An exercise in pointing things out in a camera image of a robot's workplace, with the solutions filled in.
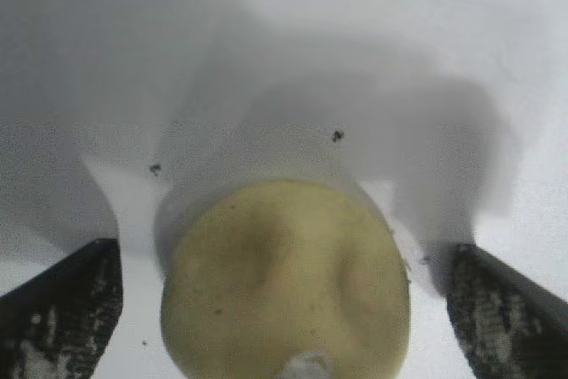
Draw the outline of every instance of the dirt particle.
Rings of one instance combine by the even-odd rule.
[[[148,168],[150,169],[150,171],[154,174],[155,177],[157,177],[158,175],[160,175],[160,171],[162,170],[162,166],[160,163],[155,163],[150,165],[150,167]]]
[[[334,142],[337,142],[337,141],[340,141],[341,139],[343,139],[344,136],[345,136],[345,132],[343,132],[341,129],[336,129],[333,137],[331,137],[331,140],[334,141]]]

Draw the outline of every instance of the yellow dough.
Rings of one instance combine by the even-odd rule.
[[[335,379],[392,378],[409,334],[406,272],[382,217],[303,181],[242,188],[176,247],[163,340],[198,379],[273,379],[304,351]]]

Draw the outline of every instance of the pale yellow blob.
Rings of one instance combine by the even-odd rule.
[[[174,251],[162,299],[171,357],[199,379],[272,379],[331,355],[335,379],[396,375],[406,272],[382,217],[336,190],[267,181],[226,197]]]

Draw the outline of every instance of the white fragment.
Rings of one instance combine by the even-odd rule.
[[[53,346],[53,341],[55,340],[55,330],[57,328],[57,313],[55,312],[55,306],[53,305],[50,308],[49,313],[47,314],[47,337],[45,342],[47,346]]]
[[[95,336],[89,336],[89,339],[87,339],[87,343],[85,344],[85,347],[88,350],[91,350],[91,354],[97,353],[98,346],[95,343]]]
[[[29,341],[23,341],[20,350],[24,359],[23,377],[26,379],[59,379],[55,366]]]
[[[278,379],[331,379],[333,359],[323,352],[308,351],[293,357]]]
[[[42,316],[38,313],[32,315],[31,319],[29,319],[32,324],[37,325],[42,322]]]
[[[105,322],[103,320],[99,320],[99,319],[95,319],[93,325],[92,325],[92,329],[96,332],[97,330],[100,329],[100,327],[105,324]]]
[[[532,321],[532,325],[534,326],[534,329],[536,331],[537,335],[540,335],[542,333],[542,324],[540,323],[539,319],[534,319]]]
[[[67,365],[71,360],[71,355],[64,354],[63,352],[59,354],[57,358],[57,374],[59,379],[67,378],[69,375],[69,370],[67,369]]]
[[[105,289],[107,285],[107,281],[105,280],[105,270],[107,269],[108,260],[105,259],[100,266],[99,274],[97,275],[97,279],[95,279],[95,285],[92,288],[91,296],[97,295],[97,293],[101,292]]]

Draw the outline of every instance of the white background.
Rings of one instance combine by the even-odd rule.
[[[400,377],[471,378],[435,296],[454,242],[568,299],[566,1],[0,0],[0,292],[119,236],[96,377],[180,377],[157,318],[172,218],[250,164],[339,164],[412,268]]]

